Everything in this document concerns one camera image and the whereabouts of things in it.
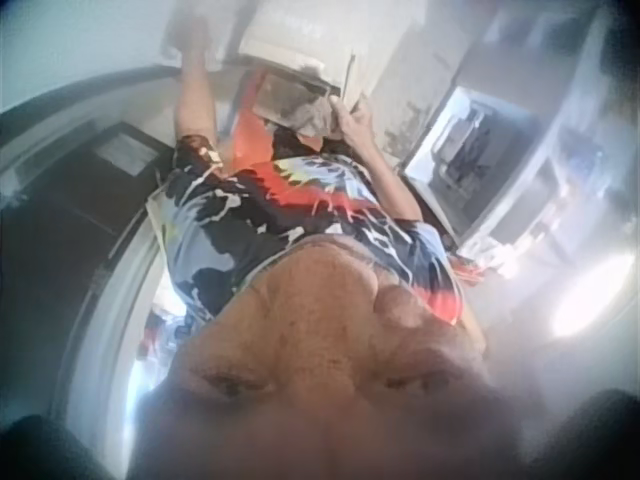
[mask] man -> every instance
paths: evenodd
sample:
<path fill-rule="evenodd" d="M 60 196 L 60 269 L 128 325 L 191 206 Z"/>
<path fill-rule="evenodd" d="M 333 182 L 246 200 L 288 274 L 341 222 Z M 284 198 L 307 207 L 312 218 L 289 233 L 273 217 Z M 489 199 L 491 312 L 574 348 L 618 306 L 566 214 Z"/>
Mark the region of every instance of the man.
<path fill-rule="evenodd" d="M 202 21 L 183 52 L 179 167 L 152 199 L 202 324 L 140 413 L 131 478 L 514 478 L 515 433 L 436 231 L 364 103 L 332 99 L 362 160 L 226 176 Z"/>

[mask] patterned shirt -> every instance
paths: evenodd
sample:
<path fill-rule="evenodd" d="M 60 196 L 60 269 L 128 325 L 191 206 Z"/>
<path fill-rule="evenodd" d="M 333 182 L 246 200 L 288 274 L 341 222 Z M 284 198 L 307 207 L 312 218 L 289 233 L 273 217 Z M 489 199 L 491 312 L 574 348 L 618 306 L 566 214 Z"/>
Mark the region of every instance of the patterned shirt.
<path fill-rule="evenodd" d="M 365 246 L 436 317 L 455 323 L 460 290 L 437 231 L 389 217 L 360 165 L 342 155 L 297 157 L 224 178 L 216 158 L 204 137 L 182 138 L 176 170 L 149 202 L 171 279 L 199 320 L 214 319 L 302 240 L 331 234 Z"/>

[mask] light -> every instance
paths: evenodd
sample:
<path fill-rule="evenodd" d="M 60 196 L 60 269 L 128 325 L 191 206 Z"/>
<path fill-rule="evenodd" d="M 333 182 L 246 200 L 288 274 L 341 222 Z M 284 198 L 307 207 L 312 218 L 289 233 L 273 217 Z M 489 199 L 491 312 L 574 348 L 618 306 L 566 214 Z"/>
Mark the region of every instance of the light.
<path fill-rule="evenodd" d="M 553 332 L 573 335 L 593 322 L 624 286 L 633 254 L 615 255 L 578 278 L 553 317 Z"/>
<path fill-rule="evenodd" d="M 520 265 L 515 258 L 509 258 L 500 267 L 498 267 L 498 274 L 506 280 L 511 280 L 520 271 Z"/>

